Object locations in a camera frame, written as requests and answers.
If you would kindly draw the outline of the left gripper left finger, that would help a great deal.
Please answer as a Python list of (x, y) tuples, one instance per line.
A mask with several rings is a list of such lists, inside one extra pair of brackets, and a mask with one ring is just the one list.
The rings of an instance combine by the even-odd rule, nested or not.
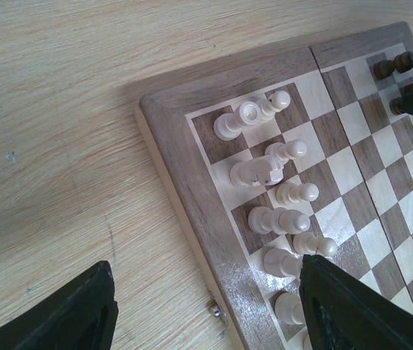
[(110, 349), (118, 316), (111, 266), (101, 260), (0, 327), (0, 349)]

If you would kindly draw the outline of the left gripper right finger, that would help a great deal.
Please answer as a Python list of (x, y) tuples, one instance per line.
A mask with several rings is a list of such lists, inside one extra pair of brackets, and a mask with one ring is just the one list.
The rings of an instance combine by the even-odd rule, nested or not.
[(413, 349), (413, 315), (321, 255), (304, 255), (299, 295), (314, 349)]

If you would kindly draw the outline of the wooden chess board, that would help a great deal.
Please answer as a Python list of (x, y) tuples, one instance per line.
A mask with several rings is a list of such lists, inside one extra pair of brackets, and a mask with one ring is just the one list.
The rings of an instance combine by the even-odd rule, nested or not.
[(413, 67), (398, 22), (143, 96), (135, 118), (238, 349), (314, 349), (299, 299), (323, 254), (413, 330)]

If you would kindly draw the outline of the white king piece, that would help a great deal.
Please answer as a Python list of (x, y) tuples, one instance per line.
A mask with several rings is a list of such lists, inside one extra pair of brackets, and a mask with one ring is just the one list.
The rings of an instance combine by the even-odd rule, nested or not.
[(298, 295), (290, 292), (282, 293), (275, 302), (275, 314), (286, 324), (304, 324), (302, 302)]

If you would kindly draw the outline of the white pawn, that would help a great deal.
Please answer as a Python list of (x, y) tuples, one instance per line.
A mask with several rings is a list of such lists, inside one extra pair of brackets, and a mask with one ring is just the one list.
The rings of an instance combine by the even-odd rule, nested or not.
[(295, 235), (292, 244), (294, 250), (299, 254), (319, 254), (332, 257), (338, 250), (338, 245), (332, 238), (315, 237), (310, 232)]
[(295, 203), (315, 201), (319, 196), (319, 189), (313, 183), (285, 182), (278, 187), (275, 196), (280, 205), (290, 206)]
[(290, 160), (295, 160), (305, 156), (307, 153), (307, 145), (300, 139), (289, 141), (287, 143), (275, 142), (269, 145), (265, 151), (265, 155), (275, 156), (283, 165)]
[(278, 112), (289, 107), (291, 97), (284, 90), (274, 92), (269, 98), (260, 98), (256, 104), (261, 110), (261, 119), (259, 123), (268, 123)]

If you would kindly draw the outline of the white queen piece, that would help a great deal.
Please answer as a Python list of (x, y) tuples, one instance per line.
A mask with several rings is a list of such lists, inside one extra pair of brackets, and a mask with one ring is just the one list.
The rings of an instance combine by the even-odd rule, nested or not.
[(263, 259), (265, 271), (278, 278), (295, 277), (300, 280), (302, 258), (285, 249), (271, 248)]

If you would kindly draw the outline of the white bishop far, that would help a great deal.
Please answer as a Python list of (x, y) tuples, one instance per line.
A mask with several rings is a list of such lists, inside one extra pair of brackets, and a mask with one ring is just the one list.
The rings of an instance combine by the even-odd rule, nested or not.
[(265, 206), (257, 206), (248, 215), (248, 225), (253, 232), (259, 234), (272, 231), (278, 235), (296, 235), (310, 228), (310, 218), (295, 209), (278, 207), (271, 210)]

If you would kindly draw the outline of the white knight far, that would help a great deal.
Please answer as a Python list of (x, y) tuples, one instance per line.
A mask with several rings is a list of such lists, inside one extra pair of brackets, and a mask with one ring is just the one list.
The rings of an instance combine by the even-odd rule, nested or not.
[(278, 157), (264, 155), (233, 165), (229, 176), (238, 187), (273, 185), (283, 180), (283, 164)]

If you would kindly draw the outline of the white rook far corner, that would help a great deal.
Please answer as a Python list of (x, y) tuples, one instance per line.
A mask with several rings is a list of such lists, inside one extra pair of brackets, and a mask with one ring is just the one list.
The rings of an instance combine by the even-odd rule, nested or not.
[(260, 107), (252, 102), (243, 102), (233, 113), (220, 115), (213, 124), (214, 133), (223, 141), (237, 138), (244, 128), (258, 124), (262, 113)]

